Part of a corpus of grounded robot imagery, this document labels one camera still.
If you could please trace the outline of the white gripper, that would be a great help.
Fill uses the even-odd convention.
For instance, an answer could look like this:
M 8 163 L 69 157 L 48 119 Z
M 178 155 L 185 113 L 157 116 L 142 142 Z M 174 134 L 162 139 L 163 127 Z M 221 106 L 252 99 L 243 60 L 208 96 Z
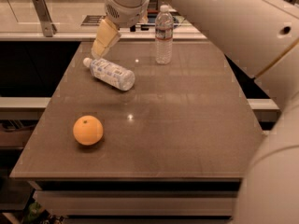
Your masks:
M 121 38 L 119 28 L 130 28 L 145 16 L 150 0 L 105 0 L 107 18 L 101 20 L 93 41 L 92 56 L 104 57 Z

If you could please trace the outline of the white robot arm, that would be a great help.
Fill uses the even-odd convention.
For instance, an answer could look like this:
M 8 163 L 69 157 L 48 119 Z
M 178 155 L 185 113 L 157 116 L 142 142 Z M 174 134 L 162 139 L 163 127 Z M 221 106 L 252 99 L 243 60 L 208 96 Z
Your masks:
M 233 224 L 299 224 L 299 9 L 284 0 L 164 0 L 274 100 L 281 115 L 245 172 Z M 149 0 L 105 0 L 130 27 Z

